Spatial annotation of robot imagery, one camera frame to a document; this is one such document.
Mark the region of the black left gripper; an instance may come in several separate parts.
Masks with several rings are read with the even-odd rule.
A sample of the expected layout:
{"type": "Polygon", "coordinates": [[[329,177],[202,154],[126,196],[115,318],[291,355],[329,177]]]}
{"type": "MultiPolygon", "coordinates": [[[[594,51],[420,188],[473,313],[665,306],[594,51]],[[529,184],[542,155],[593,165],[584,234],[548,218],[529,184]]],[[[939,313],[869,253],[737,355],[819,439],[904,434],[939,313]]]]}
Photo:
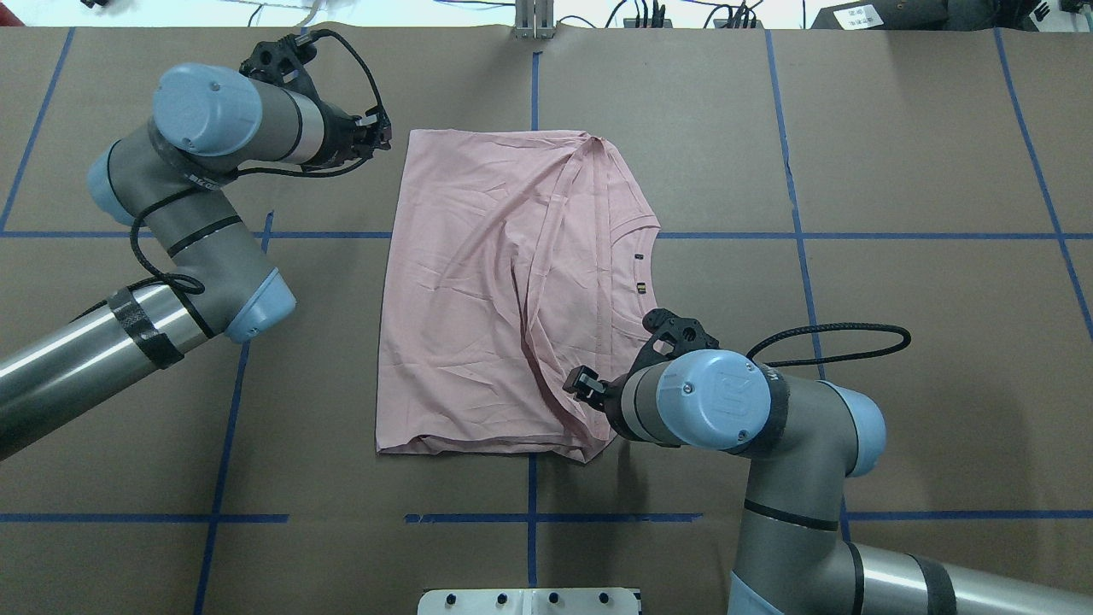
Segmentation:
{"type": "Polygon", "coordinates": [[[278,90],[287,98],[277,113],[263,113],[259,129],[261,137],[271,135],[273,129],[295,129],[285,155],[277,157],[277,163],[293,165],[296,172],[352,172],[376,151],[393,147],[393,122],[371,67],[339,32],[309,31],[260,42],[240,63],[239,73],[260,92],[278,90]],[[306,67],[317,57],[317,43],[326,38],[339,43],[363,71],[375,100],[366,113],[345,113],[319,95],[306,67]]]}

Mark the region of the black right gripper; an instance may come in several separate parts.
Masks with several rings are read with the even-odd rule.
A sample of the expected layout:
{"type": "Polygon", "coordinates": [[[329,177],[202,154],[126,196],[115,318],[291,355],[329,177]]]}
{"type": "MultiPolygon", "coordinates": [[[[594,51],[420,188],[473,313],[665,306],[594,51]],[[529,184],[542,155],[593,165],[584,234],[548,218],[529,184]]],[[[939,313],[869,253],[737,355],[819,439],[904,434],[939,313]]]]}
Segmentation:
{"type": "Polygon", "coordinates": [[[646,430],[639,417],[626,417],[623,404],[626,385],[639,385],[639,372],[648,367],[666,365],[698,350],[719,348],[721,342],[708,334],[697,319],[681,318],[667,308],[655,308],[646,314],[640,326],[651,338],[640,346],[628,372],[614,380],[601,380],[591,367],[577,366],[567,375],[563,391],[574,400],[603,413],[611,428],[626,440],[656,441],[658,437],[646,430]]]}

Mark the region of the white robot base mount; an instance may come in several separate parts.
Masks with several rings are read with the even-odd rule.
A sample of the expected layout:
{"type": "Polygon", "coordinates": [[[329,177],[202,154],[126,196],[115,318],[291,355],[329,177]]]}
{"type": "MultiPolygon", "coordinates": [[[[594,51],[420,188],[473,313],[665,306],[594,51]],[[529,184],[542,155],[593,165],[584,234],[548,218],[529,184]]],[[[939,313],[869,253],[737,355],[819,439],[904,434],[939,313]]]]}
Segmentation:
{"type": "Polygon", "coordinates": [[[640,591],[604,588],[428,590],[418,614],[640,614],[640,591]]]}

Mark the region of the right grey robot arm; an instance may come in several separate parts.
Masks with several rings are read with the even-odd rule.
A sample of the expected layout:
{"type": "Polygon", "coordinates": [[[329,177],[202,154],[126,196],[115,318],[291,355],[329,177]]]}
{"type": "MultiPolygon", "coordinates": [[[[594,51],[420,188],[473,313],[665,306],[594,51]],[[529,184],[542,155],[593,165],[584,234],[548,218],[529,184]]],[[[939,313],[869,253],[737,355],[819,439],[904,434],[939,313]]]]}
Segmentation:
{"type": "Polygon", "coordinates": [[[886,348],[839,356],[875,358],[909,346],[905,328],[803,326],[738,354],[698,320],[665,308],[640,324],[650,336],[628,372],[606,380],[577,366],[563,389],[628,441],[749,460],[730,614],[1089,614],[1088,595],[842,539],[845,482],[885,452],[885,417],[862,393],[794,377],[784,362],[757,356],[781,339],[820,332],[898,335],[886,348]]]}

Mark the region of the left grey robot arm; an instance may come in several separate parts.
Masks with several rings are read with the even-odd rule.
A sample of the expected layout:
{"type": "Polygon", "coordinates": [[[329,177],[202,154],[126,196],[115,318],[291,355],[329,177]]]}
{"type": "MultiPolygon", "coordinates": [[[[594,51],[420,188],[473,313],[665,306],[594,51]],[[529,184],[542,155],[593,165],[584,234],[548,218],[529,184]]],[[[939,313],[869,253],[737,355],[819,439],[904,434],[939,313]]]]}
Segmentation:
{"type": "Polygon", "coordinates": [[[160,78],[145,125],[87,172],[145,276],[3,360],[1,456],[12,458],[207,340],[248,343],[295,310],[224,188],[248,176],[331,179],[389,150],[371,67],[340,32],[289,34],[239,67],[160,78]]]}

